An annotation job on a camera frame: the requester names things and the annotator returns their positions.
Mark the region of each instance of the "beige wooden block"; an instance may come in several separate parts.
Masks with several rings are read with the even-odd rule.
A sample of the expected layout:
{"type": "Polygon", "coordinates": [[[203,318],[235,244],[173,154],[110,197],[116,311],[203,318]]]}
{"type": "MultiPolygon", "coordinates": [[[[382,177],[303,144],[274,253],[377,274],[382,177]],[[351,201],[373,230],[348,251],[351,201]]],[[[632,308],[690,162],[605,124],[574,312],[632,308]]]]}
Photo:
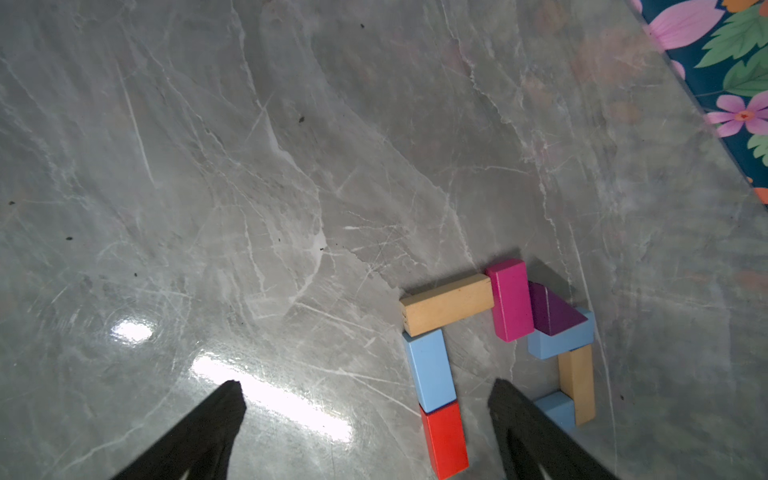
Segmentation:
{"type": "Polygon", "coordinates": [[[406,332],[421,335],[493,308],[491,279],[482,273],[400,300],[406,332]]]}
{"type": "Polygon", "coordinates": [[[594,409],[594,373],[592,345],[558,355],[560,390],[574,400],[576,425],[592,420],[594,409]]]}

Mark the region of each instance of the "block arrangement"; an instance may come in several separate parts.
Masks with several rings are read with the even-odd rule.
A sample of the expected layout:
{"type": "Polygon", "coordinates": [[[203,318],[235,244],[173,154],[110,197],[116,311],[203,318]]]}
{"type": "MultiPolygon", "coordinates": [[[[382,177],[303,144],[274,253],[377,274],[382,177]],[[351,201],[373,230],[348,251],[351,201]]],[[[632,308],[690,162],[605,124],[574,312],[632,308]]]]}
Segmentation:
{"type": "Polygon", "coordinates": [[[478,273],[400,300],[403,326],[410,336],[493,308],[491,279],[478,273]]]}
{"type": "Polygon", "coordinates": [[[402,334],[424,425],[429,460],[443,480],[469,467],[462,417],[441,327],[491,310],[496,336],[528,337],[539,359],[558,357],[560,390],[535,402],[563,430],[595,417],[594,314],[528,281],[525,262],[507,260],[465,279],[400,300],[402,334]]]}
{"type": "Polygon", "coordinates": [[[422,409],[422,424],[427,437],[429,461],[437,478],[452,477],[469,467],[462,414],[457,402],[430,414],[422,409]]]}
{"type": "Polygon", "coordinates": [[[402,337],[406,341],[408,363],[422,409],[430,413],[456,400],[442,330],[433,330],[416,338],[403,332],[402,337]]]}
{"type": "Polygon", "coordinates": [[[535,330],[528,336],[528,352],[537,359],[546,360],[592,343],[594,341],[594,314],[582,308],[576,310],[579,310],[579,313],[586,317],[586,322],[551,336],[535,330]]]}
{"type": "Polygon", "coordinates": [[[534,405],[561,429],[569,430],[576,426],[574,401],[563,392],[550,393],[536,400],[534,405]]]}
{"type": "Polygon", "coordinates": [[[489,266],[485,274],[493,289],[493,326],[505,342],[534,332],[531,303],[528,302],[528,272],[522,260],[508,260],[489,266]]]}
{"type": "Polygon", "coordinates": [[[552,293],[546,286],[533,282],[530,282],[529,286],[533,323],[539,332],[557,335],[587,321],[587,317],[552,293]]]}
{"type": "Polygon", "coordinates": [[[592,420],[594,408],[594,372],[592,345],[558,355],[560,390],[574,400],[576,425],[592,420]]]}

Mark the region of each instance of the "light blue block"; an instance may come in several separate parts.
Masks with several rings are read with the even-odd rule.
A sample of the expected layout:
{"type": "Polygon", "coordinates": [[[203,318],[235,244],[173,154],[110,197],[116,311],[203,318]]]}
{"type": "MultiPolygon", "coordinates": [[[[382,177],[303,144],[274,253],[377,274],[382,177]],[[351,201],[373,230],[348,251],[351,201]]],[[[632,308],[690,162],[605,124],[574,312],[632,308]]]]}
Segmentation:
{"type": "Polygon", "coordinates": [[[534,330],[528,335],[528,352],[537,359],[544,360],[594,342],[594,313],[580,307],[576,310],[587,317],[586,322],[553,336],[534,330]]]}
{"type": "Polygon", "coordinates": [[[576,426],[576,408],[571,397],[559,390],[555,393],[538,399],[534,404],[545,413],[552,422],[558,424],[563,430],[570,430],[576,426]]]}
{"type": "Polygon", "coordinates": [[[437,329],[415,338],[402,333],[411,365],[416,395],[425,413],[434,412],[456,400],[451,365],[442,330],[437,329]]]}

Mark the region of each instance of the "gray marble surface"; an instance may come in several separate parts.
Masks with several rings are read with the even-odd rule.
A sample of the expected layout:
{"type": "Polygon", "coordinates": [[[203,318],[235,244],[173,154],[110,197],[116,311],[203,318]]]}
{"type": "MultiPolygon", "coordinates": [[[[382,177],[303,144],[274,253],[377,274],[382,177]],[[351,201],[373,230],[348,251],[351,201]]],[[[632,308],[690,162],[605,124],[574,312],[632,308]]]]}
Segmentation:
{"type": "MultiPolygon", "coordinates": [[[[4,1],[0,164],[0,478],[109,478],[229,378],[231,478],[431,478],[398,299],[517,255],[597,314],[590,452],[766,475],[768,214],[623,2],[4,1]]],[[[501,478],[492,382],[556,362],[445,334],[501,478]]]]}

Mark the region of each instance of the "floral rug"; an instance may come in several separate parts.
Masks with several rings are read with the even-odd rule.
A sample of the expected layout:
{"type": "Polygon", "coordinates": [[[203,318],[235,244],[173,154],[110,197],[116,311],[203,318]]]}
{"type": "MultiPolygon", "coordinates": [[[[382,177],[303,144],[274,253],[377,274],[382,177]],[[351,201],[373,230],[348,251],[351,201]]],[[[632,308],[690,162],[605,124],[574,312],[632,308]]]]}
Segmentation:
{"type": "Polygon", "coordinates": [[[768,0],[632,0],[768,207],[768,0]]]}

